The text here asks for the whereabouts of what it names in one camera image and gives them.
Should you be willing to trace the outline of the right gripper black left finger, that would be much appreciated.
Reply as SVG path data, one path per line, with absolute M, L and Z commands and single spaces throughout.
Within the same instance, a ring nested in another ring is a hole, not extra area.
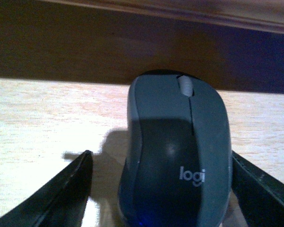
M 80 227 L 91 191 L 93 158 L 84 151 L 0 218 L 0 227 Z

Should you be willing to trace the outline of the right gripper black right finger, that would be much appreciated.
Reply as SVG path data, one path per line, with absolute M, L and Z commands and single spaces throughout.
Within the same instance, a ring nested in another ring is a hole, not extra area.
M 284 227 L 284 184 L 235 152 L 231 187 L 249 227 Z

